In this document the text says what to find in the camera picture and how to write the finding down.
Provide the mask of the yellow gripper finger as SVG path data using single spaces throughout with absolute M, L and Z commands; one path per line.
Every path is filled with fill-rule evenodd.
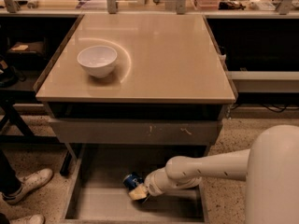
M 134 201 L 146 199 L 148 197 L 148 194 L 148 190 L 144 184 L 138 185 L 136 188 L 129 192 L 130 198 Z

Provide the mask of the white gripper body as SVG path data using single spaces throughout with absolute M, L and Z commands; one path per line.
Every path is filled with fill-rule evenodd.
M 159 170 L 153 171 L 149 173 L 144 180 L 144 185 L 151 196 L 159 196 L 163 194 L 162 190 L 158 186 L 156 178 L 156 175 L 159 173 Z

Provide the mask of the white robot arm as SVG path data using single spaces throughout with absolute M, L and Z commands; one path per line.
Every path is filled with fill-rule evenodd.
M 251 148 L 202 158 L 176 156 L 165 167 L 123 183 L 134 201 L 193 188 L 202 177 L 246 183 L 245 224 L 299 224 L 299 127 L 263 131 Z

